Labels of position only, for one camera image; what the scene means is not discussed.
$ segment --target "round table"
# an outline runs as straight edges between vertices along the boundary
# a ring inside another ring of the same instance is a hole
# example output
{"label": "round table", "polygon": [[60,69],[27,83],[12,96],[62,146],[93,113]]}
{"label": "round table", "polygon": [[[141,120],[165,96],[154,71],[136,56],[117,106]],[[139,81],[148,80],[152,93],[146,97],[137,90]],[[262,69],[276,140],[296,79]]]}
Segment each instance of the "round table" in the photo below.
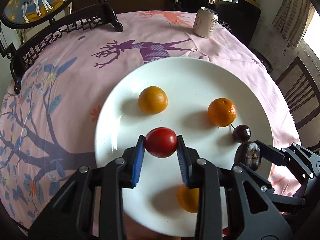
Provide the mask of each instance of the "round table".
{"label": "round table", "polygon": [[[96,167],[102,104],[123,77],[153,60],[194,57],[227,69],[261,102],[274,146],[300,143],[283,95],[257,57],[220,24],[209,39],[194,35],[194,18],[175,11],[119,14],[122,33],[109,24],[65,34],[27,70],[19,95],[11,82],[0,115],[0,197],[12,218],[29,228],[78,167]],[[285,167],[273,166],[269,180],[278,194],[300,186]],[[129,217],[126,226],[130,239],[156,237]]]}

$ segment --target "orange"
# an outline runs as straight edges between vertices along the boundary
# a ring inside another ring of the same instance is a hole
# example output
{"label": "orange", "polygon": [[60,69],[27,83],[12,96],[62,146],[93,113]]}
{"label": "orange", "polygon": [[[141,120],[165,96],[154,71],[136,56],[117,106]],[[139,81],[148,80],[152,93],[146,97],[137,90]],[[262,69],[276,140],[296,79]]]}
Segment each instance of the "orange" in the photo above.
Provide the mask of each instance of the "orange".
{"label": "orange", "polygon": [[145,114],[159,114],[167,108],[168,97],[161,88],[148,87],[140,93],[138,105]]}
{"label": "orange", "polygon": [[225,127],[236,119],[236,107],[226,98],[217,98],[208,107],[209,120],[216,126]]}
{"label": "orange", "polygon": [[184,184],[178,189],[177,194],[178,202],[180,206],[190,213],[198,212],[199,205],[199,189],[188,189]]}

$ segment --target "aluminum can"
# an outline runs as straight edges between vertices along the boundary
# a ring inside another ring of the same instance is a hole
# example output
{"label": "aluminum can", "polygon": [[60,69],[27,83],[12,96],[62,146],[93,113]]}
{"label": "aluminum can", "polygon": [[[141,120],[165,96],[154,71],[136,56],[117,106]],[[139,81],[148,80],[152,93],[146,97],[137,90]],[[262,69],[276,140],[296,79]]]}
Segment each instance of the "aluminum can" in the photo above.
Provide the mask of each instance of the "aluminum can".
{"label": "aluminum can", "polygon": [[201,37],[209,38],[218,22],[218,13],[201,7],[197,11],[196,19],[193,24],[193,32]]}

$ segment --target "screw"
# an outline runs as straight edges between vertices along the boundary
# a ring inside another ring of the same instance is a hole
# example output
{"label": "screw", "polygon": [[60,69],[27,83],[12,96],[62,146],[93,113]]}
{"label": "screw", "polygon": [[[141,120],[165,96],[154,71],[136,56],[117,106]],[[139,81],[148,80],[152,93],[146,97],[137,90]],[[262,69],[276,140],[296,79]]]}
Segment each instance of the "screw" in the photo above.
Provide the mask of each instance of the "screw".
{"label": "screw", "polygon": [[207,161],[205,159],[203,159],[203,158],[199,158],[199,159],[197,159],[197,163],[199,165],[205,165],[207,163]]}
{"label": "screw", "polygon": [[234,166],[233,167],[233,171],[236,172],[236,173],[241,173],[243,171],[243,169],[239,166]]}
{"label": "screw", "polygon": [[262,192],[266,192],[267,191],[267,187],[264,186],[264,185],[260,189],[261,189]]}
{"label": "screw", "polygon": [[116,158],[116,164],[121,165],[124,164],[125,159],[124,158]]}
{"label": "screw", "polygon": [[81,173],[86,173],[88,170],[89,170],[89,168],[88,168],[87,166],[81,166],[81,167],[79,168],[79,171],[80,171]]}

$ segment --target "orange deer print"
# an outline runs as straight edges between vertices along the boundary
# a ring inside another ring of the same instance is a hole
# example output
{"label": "orange deer print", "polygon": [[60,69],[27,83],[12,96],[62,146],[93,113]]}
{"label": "orange deer print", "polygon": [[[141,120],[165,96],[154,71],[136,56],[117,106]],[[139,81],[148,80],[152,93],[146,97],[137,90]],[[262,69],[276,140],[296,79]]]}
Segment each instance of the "orange deer print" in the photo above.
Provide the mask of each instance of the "orange deer print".
{"label": "orange deer print", "polygon": [[145,12],[138,13],[139,16],[142,16],[144,18],[152,17],[155,14],[162,14],[169,23],[182,24],[182,25],[192,27],[192,25],[190,25],[189,23],[194,22],[194,21],[186,21],[186,20],[180,19],[180,17],[190,18],[190,19],[193,18],[193,17],[184,16],[185,13],[176,13],[176,12],[168,12],[168,11],[145,11]]}

